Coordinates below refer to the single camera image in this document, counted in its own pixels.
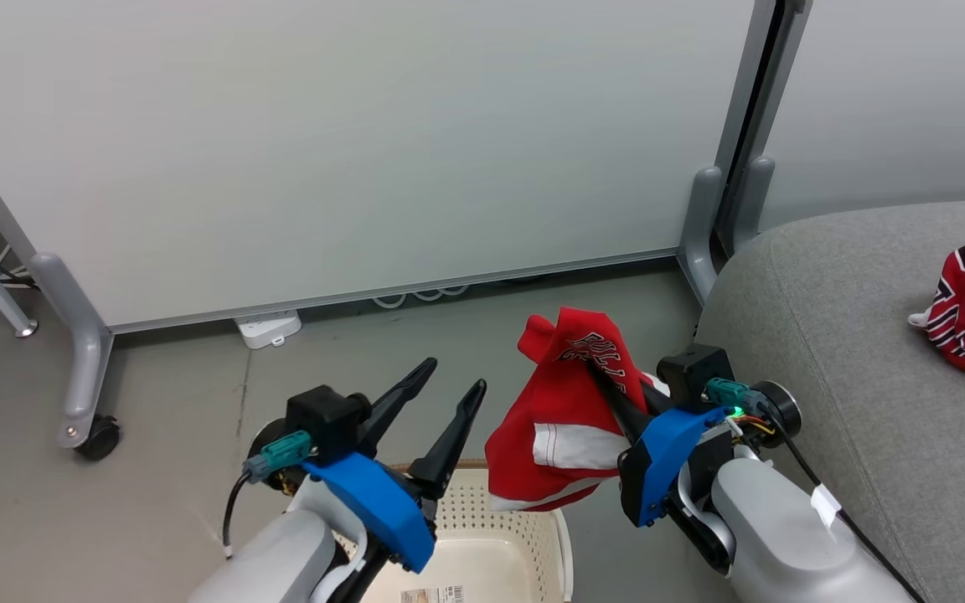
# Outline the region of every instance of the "label sticker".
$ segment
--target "label sticker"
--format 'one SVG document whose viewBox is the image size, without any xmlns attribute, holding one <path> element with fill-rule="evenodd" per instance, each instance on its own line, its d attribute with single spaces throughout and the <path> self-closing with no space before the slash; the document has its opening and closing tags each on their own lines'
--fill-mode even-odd
<svg viewBox="0 0 965 603">
<path fill-rule="evenodd" d="M 463 586 L 402 590 L 401 603 L 464 603 Z"/>
</svg>

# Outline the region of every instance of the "sofa seam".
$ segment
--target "sofa seam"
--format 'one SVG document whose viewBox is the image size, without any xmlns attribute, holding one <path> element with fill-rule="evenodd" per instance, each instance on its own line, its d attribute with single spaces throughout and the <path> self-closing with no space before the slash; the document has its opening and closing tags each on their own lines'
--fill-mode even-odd
<svg viewBox="0 0 965 603">
<path fill-rule="evenodd" d="M 766 268 L 769 270 L 769 276 L 771 279 L 773 279 L 773 282 L 775 285 L 777 285 L 777 289 L 781 292 L 782 305 L 784 306 L 784 309 L 788 313 L 790 319 L 792 319 L 794 329 L 796 329 L 796 333 L 802 341 L 803 346 L 808 351 L 809 358 L 813 363 L 815 377 L 817 377 L 820 383 L 824 386 L 824 389 L 826 389 L 828 403 L 832 405 L 832 409 L 835 412 L 836 417 L 838 417 L 839 423 L 841 423 L 841 426 L 843 427 L 841 430 L 841 439 L 844 442 L 844 446 L 847 447 L 849 454 L 853 456 L 855 460 L 855 465 L 857 465 L 857 468 L 855 469 L 858 470 L 859 480 L 863 483 L 863 485 L 865 485 L 866 489 L 868 489 L 870 496 L 872 496 L 874 507 L 877 507 L 877 510 L 880 511 L 880 515 L 884 519 L 885 527 L 889 532 L 889 537 L 892 537 L 896 546 L 899 547 L 900 553 L 903 554 L 907 568 L 912 574 L 914 574 L 915 580 L 918 581 L 918 584 L 922 587 L 922 592 L 926 593 L 926 596 L 928 596 L 928 598 L 931 600 L 935 600 L 935 596 L 931 594 L 930 589 L 928 589 L 926 586 L 926 581 L 923 579 L 922 572 L 920 572 L 915 566 L 914 561 L 911 560 L 911 557 L 907 553 L 908 547 L 906 544 L 904 544 L 903 539 L 900 538 L 899 530 L 896 529 L 895 522 L 893 522 L 891 514 L 888 513 L 887 508 L 885 508 L 884 501 L 881 500 L 880 492 L 878 492 L 878 489 L 874 484 L 872 474 L 870 474 L 870 469 L 866 466 L 865 461 L 863 461 L 862 455 L 859 454 L 858 447 L 854 445 L 853 440 L 850 438 L 850 428 L 848 427 L 844 413 L 839 408 L 838 397 L 836 397 L 835 389 L 833 388 L 832 383 L 828 381 L 826 375 L 824 375 L 824 372 L 821 370 L 821 363 L 818 360 L 815 348 L 809 346 L 807 333 L 804 332 L 803 325 L 799 319 L 797 319 L 796 313 L 792 309 L 792 299 L 790 299 L 787 287 L 785 287 L 784 282 L 777 277 L 777 268 L 773 262 L 773 245 L 777 242 L 777 238 L 777 234 L 774 233 L 773 236 L 770 236 L 766 245 Z"/>
</svg>

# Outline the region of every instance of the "gray tile floor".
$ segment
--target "gray tile floor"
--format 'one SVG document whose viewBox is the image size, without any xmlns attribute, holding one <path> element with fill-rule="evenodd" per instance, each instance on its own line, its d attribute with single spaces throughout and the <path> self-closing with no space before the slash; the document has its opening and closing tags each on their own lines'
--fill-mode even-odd
<svg viewBox="0 0 965 603">
<path fill-rule="evenodd" d="M 280 348 L 250 352 L 231 323 L 119 337 L 103 409 L 124 436 L 89 465 L 54 446 L 70 367 L 68 333 L 38 293 L 17 291 L 41 321 L 16 340 L 0 317 L 0 602 L 183 600 L 222 562 L 218 529 L 252 435 L 288 396 L 327 383 L 382 393 L 428 355 L 439 358 L 424 394 L 383 441 L 383 461 L 410 461 L 439 434 L 471 382 L 490 390 L 464 451 L 483 442 L 512 404 L 532 363 L 516 350 L 526 317 L 560 305 L 608 312 L 641 367 L 692 338 L 697 306 L 667 270 L 594 282 L 552 279 L 499 295 L 397 312 L 310 322 Z M 244 543 L 287 499 L 246 489 L 234 519 Z M 636 530 L 617 485 L 566 510 L 575 552 L 575 600 L 732 600 L 671 523 Z"/>
</svg>

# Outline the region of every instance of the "white tape on cable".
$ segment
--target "white tape on cable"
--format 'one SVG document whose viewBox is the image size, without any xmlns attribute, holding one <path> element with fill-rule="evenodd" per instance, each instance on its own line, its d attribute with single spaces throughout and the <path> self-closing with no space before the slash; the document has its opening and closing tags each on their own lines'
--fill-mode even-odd
<svg viewBox="0 0 965 603">
<path fill-rule="evenodd" d="M 839 501 L 836 500 L 835 496 L 832 496 L 828 488 L 824 487 L 824 484 L 818 484 L 814 488 L 814 492 L 811 493 L 811 507 L 814 508 L 814 511 L 817 511 L 821 523 L 824 523 L 826 528 L 832 527 L 832 523 L 836 520 L 836 514 L 841 510 Z"/>
</svg>

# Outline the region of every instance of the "teal connector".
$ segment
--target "teal connector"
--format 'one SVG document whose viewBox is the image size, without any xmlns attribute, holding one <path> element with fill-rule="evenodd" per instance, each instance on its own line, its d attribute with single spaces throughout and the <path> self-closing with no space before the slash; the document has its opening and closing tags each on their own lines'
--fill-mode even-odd
<svg viewBox="0 0 965 603">
<path fill-rule="evenodd" d="M 287 466 L 301 465 L 310 455 L 311 436 L 300 430 L 263 446 L 260 454 L 245 461 L 244 471 L 248 473 L 248 482 L 256 484 L 275 471 Z"/>
<path fill-rule="evenodd" d="M 736 415 L 743 415 L 743 396 L 750 387 L 727 379 L 713 378 L 705 383 L 705 394 L 719 407 L 735 408 Z"/>
</svg>

